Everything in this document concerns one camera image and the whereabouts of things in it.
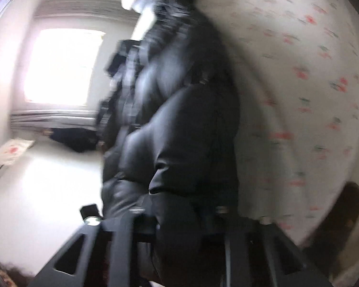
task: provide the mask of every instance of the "black puffer jacket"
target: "black puffer jacket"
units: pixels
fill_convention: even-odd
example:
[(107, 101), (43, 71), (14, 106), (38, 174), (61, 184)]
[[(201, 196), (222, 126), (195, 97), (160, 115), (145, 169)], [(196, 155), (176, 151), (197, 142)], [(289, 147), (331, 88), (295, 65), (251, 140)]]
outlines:
[(158, 21), (129, 52), (116, 92), (121, 128), (104, 158), (103, 213), (148, 195), (160, 242), (175, 246), (180, 232), (193, 238), (176, 251), (196, 250), (203, 213), (236, 207), (238, 93), (220, 35), (192, 0), (155, 1)]

